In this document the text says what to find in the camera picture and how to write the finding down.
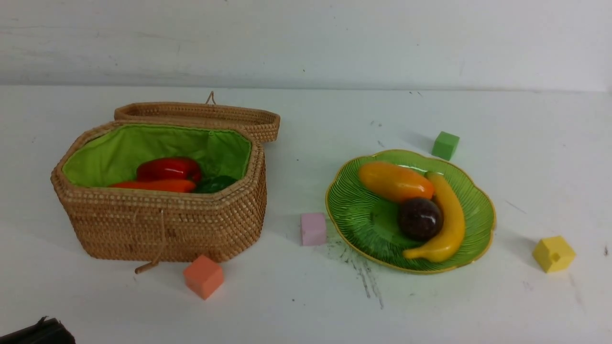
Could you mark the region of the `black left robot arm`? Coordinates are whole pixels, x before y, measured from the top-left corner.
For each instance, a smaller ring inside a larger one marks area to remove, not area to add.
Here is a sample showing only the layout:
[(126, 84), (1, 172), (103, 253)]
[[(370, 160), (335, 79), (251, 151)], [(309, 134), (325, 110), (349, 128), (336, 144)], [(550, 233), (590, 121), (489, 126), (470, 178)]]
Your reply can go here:
[(2, 344), (75, 344), (74, 336), (56, 318), (42, 317), (32, 326), (0, 337)]

